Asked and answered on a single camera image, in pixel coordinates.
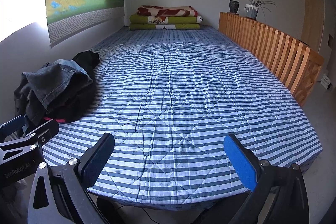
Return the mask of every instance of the stack of folded blankets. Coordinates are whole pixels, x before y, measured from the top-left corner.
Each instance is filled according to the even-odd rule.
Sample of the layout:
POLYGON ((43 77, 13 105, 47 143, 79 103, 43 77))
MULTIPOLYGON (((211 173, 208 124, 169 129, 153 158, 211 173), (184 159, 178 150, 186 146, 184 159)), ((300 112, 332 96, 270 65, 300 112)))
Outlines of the stack of folded blankets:
POLYGON ((130 16, 129 29, 176 29, 199 30, 202 17, 191 6, 161 7, 143 5, 130 16))

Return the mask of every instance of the blue and white striped blanket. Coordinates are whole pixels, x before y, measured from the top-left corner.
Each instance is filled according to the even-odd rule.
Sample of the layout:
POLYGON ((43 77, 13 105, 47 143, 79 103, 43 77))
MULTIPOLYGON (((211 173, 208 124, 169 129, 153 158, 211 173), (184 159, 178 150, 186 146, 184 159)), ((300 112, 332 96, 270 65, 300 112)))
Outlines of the blue and white striped blanket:
POLYGON ((92 193, 144 207, 205 208, 246 191, 223 150, 228 133, 278 166, 307 164, 322 150, 282 83, 211 27, 123 28, 93 51, 101 60, 94 104, 43 147, 48 164, 65 164, 113 134, 115 150, 92 193))

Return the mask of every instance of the red and white folded blanket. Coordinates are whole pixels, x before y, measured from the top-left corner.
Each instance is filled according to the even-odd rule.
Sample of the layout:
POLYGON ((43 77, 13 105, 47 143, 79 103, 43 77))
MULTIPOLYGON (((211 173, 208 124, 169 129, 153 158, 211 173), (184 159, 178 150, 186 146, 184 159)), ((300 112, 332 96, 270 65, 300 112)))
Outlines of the red and white folded blanket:
POLYGON ((139 16, 153 16, 153 17, 196 17, 197 11, 191 6, 181 7, 161 7, 142 5, 138 8, 137 14, 139 16))

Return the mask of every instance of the black cable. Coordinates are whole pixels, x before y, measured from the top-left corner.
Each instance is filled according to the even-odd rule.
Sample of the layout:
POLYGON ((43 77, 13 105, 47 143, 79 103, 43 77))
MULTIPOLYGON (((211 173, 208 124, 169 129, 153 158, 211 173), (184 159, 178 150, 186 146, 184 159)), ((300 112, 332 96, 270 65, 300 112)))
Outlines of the black cable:
POLYGON ((155 223, 157 223, 157 224, 160 224, 159 222, 156 222, 155 220, 153 220, 152 218, 151 218, 151 216, 146 212, 146 210, 144 209, 144 208, 142 208, 144 211, 145 211, 145 213, 148 215, 148 217, 153 221, 153 222, 155 222, 155 223))
POLYGON ((120 206, 119 208, 117 208, 116 210, 119 210, 120 208, 123 208, 123 207, 125 207, 125 206, 127 206, 127 205, 122 205, 122 206, 120 206))

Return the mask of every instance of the black ceramic pot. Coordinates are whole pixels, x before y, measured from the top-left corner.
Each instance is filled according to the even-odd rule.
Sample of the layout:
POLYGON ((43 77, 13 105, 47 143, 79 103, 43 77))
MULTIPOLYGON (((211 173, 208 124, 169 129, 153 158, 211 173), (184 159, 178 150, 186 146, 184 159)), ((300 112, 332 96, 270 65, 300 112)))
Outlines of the black ceramic pot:
POLYGON ((239 2, 235 0, 230 0, 229 7, 230 7, 230 12, 236 14, 238 12, 239 2))

